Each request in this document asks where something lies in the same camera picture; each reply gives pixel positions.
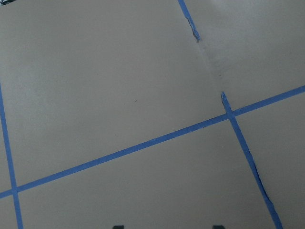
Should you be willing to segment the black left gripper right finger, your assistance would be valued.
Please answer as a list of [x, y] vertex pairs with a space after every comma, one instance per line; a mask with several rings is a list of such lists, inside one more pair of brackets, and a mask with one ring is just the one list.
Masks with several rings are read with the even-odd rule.
[[212, 229], [223, 229], [223, 225], [213, 225]]

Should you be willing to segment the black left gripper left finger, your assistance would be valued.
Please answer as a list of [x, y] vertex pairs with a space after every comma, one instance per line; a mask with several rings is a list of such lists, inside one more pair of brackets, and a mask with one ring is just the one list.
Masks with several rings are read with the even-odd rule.
[[113, 229], [124, 229], [124, 225], [115, 225]]

